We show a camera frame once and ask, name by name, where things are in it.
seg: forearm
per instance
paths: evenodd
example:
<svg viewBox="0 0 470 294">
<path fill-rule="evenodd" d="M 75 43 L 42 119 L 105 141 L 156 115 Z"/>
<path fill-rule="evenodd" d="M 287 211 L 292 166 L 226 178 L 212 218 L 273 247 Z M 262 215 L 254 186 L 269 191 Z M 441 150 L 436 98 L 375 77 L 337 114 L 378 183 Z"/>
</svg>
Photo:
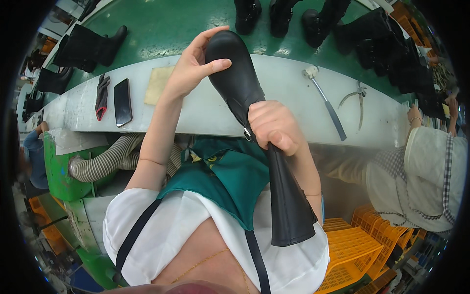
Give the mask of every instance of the forearm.
<svg viewBox="0 0 470 294">
<path fill-rule="evenodd" d="M 457 117 L 450 117 L 450 124 L 447 132 L 452 133 L 453 137 L 457 137 Z"/>
<path fill-rule="evenodd" d="M 182 97 L 162 93 L 155 105 L 152 120 L 141 147 L 140 159 L 166 166 L 180 118 Z"/>
<path fill-rule="evenodd" d="M 142 142 L 137 168 L 126 189 L 160 191 L 180 118 L 182 97 L 160 96 Z"/>
<path fill-rule="evenodd" d="M 307 142 L 299 147 L 296 154 L 289 157 L 289 166 L 297 183 L 304 191 L 320 225 L 322 225 L 320 176 Z"/>
<path fill-rule="evenodd" d="M 411 125 L 410 125 L 410 130 L 408 131 L 408 135 L 407 135 L 407 141 L 405 143 L 405 146 L 406 144 L 408 144 L 408 138 L 410 137 L 410 134 L 411 134 L 411 131 L 417 127 L 420 127 L 421 126 L 421 121 L 419 119 L 414 119 L 412 122 L 411 122 Z"/>
<path fill-rule="evenodd" d="M 43 121 L 34 130 L 36 131 L 36 133 L 39 136 L 40 134 L 49 131 L 49 126 L 47 125 L 47 123 L 45 121 Z"/>
</svg>

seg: white shirt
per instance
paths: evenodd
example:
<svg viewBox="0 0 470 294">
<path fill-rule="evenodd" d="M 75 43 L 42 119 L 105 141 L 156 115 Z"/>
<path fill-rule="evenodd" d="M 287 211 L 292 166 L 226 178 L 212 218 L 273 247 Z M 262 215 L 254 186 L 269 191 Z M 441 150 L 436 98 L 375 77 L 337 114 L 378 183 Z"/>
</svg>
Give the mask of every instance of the white shirt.
<svg viewBox="0 0 470 294">
<path fill-rule="evenodd" d="M 103 222 L 103 241 L 111 260 L 143 211 L 158 192 L 130 189 L 117 195 L 108 206 Z M 212 217 L 219 232 L 260 291 L 258 274 L 238 221 L 214 202 L 191 191 L 169 193 L 149 219 L 122 268 L 131 286 L 149 284 L 172 261 L 189 236 Z M 288 247 L 271 245 L 271 193 L 263 191 L 253 213 L 253 227 L 269 276 L 272 293 L 312 294 L 323 282 L 329 263 L 328 240 L 318 223 L 315 236 Z"/>
<path fill-rule="evenodd" d="M 367 190 L 370 201 L 378 212 L 405 214 L 409 222 L 395 214 L 381 214 L 392 225 L 421 227 L 433 232 L 452 229 L 444 216 L 428 220 L 419 215 L 436 216 L 443 212 L 442 187 L 446 159 L 447 133 L 441 130 L 418 127 L 411 131 L 405 149 L 404 170 L 407 183 L 400 177 L 395 181 L 375 163 L 367 166 Z M 467 170 L 467 139 L 454 138 L 450 177 L 449 210 L 456 217 L 462 200 Z"/>
</svg>

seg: hand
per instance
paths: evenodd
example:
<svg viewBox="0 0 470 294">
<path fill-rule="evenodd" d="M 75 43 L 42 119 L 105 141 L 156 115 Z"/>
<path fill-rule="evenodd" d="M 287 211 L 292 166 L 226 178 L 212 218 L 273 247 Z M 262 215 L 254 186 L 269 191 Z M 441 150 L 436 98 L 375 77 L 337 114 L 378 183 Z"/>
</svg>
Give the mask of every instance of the hand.
<svg viewBox="0 0 470 294">
<path fill-rule="evenodd" d="M 455 119 L 459 117 L 459 104 L 457 102 L 457 99 L 449 99 L 447 104 L 449 105 L 450 117 Z"/>
<path fill-rule="evenodd" d="M 228 25 L 204 31 L 194 38 L 176 63 L 166 83 L 164 93 L 166 92 L 171 97 L 183 98 L 194 90 L 203 78 L 232 65 L 230 59 L 218 59 L 205 64 L 205 51 L 209 39 L 223 30 L 228 30 Z"/>
<path fill-rule="evenodd" d="M 419 108 L 417 108 L 414 104 L 411 104 L 411 108 L 408 111 L 408 121 L 411 121 L 413 118 L 419 118 L 423 120 L 421 113 L 419 112 Z"/>
<path fill-rule="evenodd" d="M 291 156 L 299 147 L 307 144 L 296 119 L 280 102 L 270 100 L 250 105 L 248 121 L 263 149 L 267 150 L 267 144 L 271 142 L 287 156 Z"/>
</svg>

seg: smartphone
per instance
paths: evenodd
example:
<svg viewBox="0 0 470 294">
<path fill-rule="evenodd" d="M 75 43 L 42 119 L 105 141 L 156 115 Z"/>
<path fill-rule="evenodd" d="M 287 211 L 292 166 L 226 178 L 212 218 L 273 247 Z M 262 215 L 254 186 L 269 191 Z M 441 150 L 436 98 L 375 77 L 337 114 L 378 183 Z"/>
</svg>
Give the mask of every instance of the smartphone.
<svg viewBox="0 0 470 294">
<path fill-rule="evenodd" d="M 114 86 L 114 114 L 117 127 L 122 127 L 132 120 L 129 79 L 125 79 Z"/>
</svg>

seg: wrist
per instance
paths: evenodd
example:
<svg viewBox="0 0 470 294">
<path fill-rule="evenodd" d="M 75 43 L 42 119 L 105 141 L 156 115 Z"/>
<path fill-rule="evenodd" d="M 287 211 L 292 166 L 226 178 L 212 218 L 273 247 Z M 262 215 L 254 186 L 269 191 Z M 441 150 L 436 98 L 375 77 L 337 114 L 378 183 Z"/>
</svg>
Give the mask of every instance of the wrist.
<svg viewBox="0 0 470 294">
<path fill-rule="evenodd" d="M 293 159 L 301 159 L 305 158 L 304 156 L 309 154 L 310 155 L 310 148 L 308 147 L 307 141 L 303 141 L 297 151 L 292 155 Z"/>
<path fill-rule="evenodd" d="M 410 125 L 414 125 L 417 122 L 419 122 L 419 124 L 421 124 L 423 122 L 423 118 L 421 116 L 415 116 L 415 117 L 410 118 L 409 122 L 410 122 Z"/>
<path fill-rule="evenodd" d="M 180 95 L 175 91 L 171 91 L 170 89 L 163 89 L 162 94 L 160 95 L 160 98 L 158 100 L 165 100 L 165 101 L 177 101 L 177 100 L 182 100 L 184 98 L 184 95 Z"/>
</svg>

